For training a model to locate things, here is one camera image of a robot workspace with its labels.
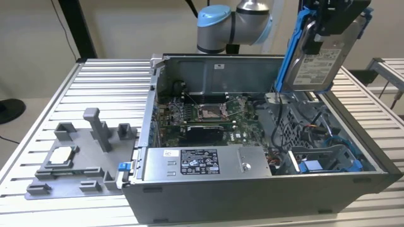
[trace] blue tab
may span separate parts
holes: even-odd
[[[299,169],[299,172],[301,172],[301,173],[305,173],[305,172],[309,171],[307,168],[306,168],[306,166],[305,166],[305,164],[303,164],[303,162],[301,162],[301,163],[298,164],[298,169]]]
[[[121,172],[127,172],[127,171],[130,171],[130,163],[127,163],[127,162],[121,162],[121,163],[118,164],[118,171],[121,171]]]

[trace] blue drive bracket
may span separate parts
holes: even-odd
[[[282,61],[282,65],[278,70],[277,78],[275,78],[275,83],[274,83],[274,89],[277,92],[281,92],[282,86],[283,86],[283,79],[285,79],[285,73],[287,70],[287,66],[290,64],[291,56],[295,50],[295,46],[301,37],[302,29],[301,29],[301,24],[303,23],[303,19],[307,15],[313,15],[315,13],[314,10],[307,9],[303,7],[303,9],[298,12],[297,14],[297,21],[295,21],[295,27],[293,30],[291,38],[289,40],[289,45],[287,45],[287,50],[285,52],[285,58]]]

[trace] black cable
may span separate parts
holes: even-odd
[[[193,13],[194,17],[197,18],[197,11],[195,11],[195,8],[194,8],[191,0],[185,0],[185,2],[186,2],[187,6],[189,6],[189,8],[191,10],[191,13]]]
[[[309,117],[305,116],[305,114],[301,112],[298,107],[299,107],[299,104],[297,104],[297,106],[295,106],[297,113],[302,116],[303,120],[306,120],[307,123],[310,123]]]
[[[0,139],[5,140],[5,141],[7,141],[7,142],[11,142],[11,143],[19,144],[17,141],[13,141],[13,140],[10,140],[10,139],[7,139],[7,138],[3,138],[2,136],[0,136]]]
[[[279,120],[282,118],[282,109],[283,109],[282,105],[283,105],[282,99],[278,96],[278,113],[277,113],[275,126],[274,126],[274,129],[271,131],[271,135],[270,135],[270,142],[271,142],[271,145],[278,149],[279,152],[282,152],[283,149],[282,149],[281,146],[277,146],[277,144],[274,143],[274,134],[275,134],[275,131],[277,131],[277,128],[278,128],[278,125],[279,125]]]
[[[315,117],[313,118],[313,120],[310,121],[310,123],[309,123],[309,124],[315,124],[315,121],[317,121],[317,119],[319,118],[321,114],[322,114],[322,112],[321,112],[321,111],[318,111],[318,113],[317,113]]]
[[[71,53],[73,56],[74,56],[74,60],[77,60],[77,56],[75,56],[74,51],[73,51],[73,49],[71,49],[71,47],[70,47],[70,42],[69,42],[69,38],[67,38],[67,32],[65,31],[65,28],[63,28],[63,26],[62,26],[62,23],[61,23],[61,20],[59,20],[59,17],[58,17],[58,13],[57,13],[57,10],[55,10],[55,7],[54,7],[53,0],[50,0],[50,3],[51,3],[51,7],[53,7],[53,10],[54,10],[55,16],[57,16],[57,20],[58,20],[59,26],[61,26],[62,31],[63,31],[63,36],[65,36],[65,40],[67,41],[70,53]]]
[[[379,95],[378,95],[378,99],[381,98],[381,95],[382,95],[382,93],[383,93],[383,90],[385,90],[387,84],[389,84],[389,82],[386,81],[386,83],[385,83],[385,85],[383,85],[383,88],[382,88],[382,90],[381,90],[381,93],[379,93]]]
[[[393,107],[395,106],[395,103],[397,103],[397,99],[394,99],[393,102],[391,102],[390,110],[391,110]]]

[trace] sticker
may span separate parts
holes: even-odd
[[[293,85],[322,84],[339,52],[339,49],[322,49],[318,54],[305,55]]]
[[[163,157],[177,157],[178,156],[178,150],[163,150]]]
[[[219,174],[215,149],[181,150],[181,174]]]
[[[214,69],[215,70],[222,70],[225,68],[223,64],[214,64]]]

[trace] wire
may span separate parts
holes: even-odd
[[[382,95],[382,93],[383,93],[383,90],[385,90],[387,84],[389,84],[389,82],[386,81],[386,83],[385,83],[385,85],[383,85],[383,88],[382,88],[382,90],[381,90],[381,92],[379,92],[378,99],[381,98],[381,95]]]
[[[189,6],[189,8],[191,10],[191,13],[193,13],[194,17],[197,18],[197,11],[195,11],[195,8],[194,8],[191,0],[185,0],[185,2],[187,3],[187,6]]]
[[[17,141],[13,141],[13,140],[10,140],[10,139],[7,139],[7,138],[3,138],[2,136],[0,136],[0,139],[5,140],[5,141],[7,141],[7,142],[11,142],[11,143],[19,144]]]
[[[321,112],[321,111],[318,111],[318,113],[317,113],[315,117],[313,118],[313,120],[310,121],[310,123],[309,123],[309,124],[315,124],[315,121],[317,121],[317,119],[319,118],[321,114],[322,114],[322,112]]]
[[[73,51],[73,49],[70,47],[70,42],[69,42],[69,38],[67,38],[67,32],[65,31],[65,28],[62,26],[62,23],[61,23],[61,20],[59,20],[59,17],[58,17],[58,13],[57,13],[57,10],[55,10],[55,7],[54,7],[53,0],[50,0],[50,3],[51,3],[51,7],[53,7],[53,10],[54,10],[55,16],[57,16],[57,20],[58,20],[59,26],[61,26],[62,31],[63,31],[63,36],[65,36],[65,40],[67,41],[70,53],[73,54],[74,60],[77,60],[77,56],[75,56],[74,51]]]
[[[395,106],[395,103],[397,103],[397,99],[394,99],[393,102],[391,102],[390,110],[391,110],[393,107]]]
[[[345,145],[347,146],[350,152],[353,153],[353,156],[355,156],[355,150],[354,150],[354,148],[353,148],[353,146],[351,146],[351,143],[350,143],[347,140],[345,140],[345,139],[341,138],[339,136],[330,136],[330,137],[323,141],[323,147],[327,147],[327,141],[329,141],[329,140],[339,140],[341,142],[343,142]]]
[[[275,126],[274,126],[274,129],[271,131],[271,135],[270,135],[270,142],[271,142],[271,145],[278,149],[278,151],[283,151],[282,147],[281,146],[277,146],[277,144],[274,143],[274,134],[275,134],[275,131],[277,131],[277,128],[278,128],[278,125],[279,125],[279,120],[282,118],[282,99],[279,98],[278,96],[278,113],[277,113],[277,120],[275,120]]]

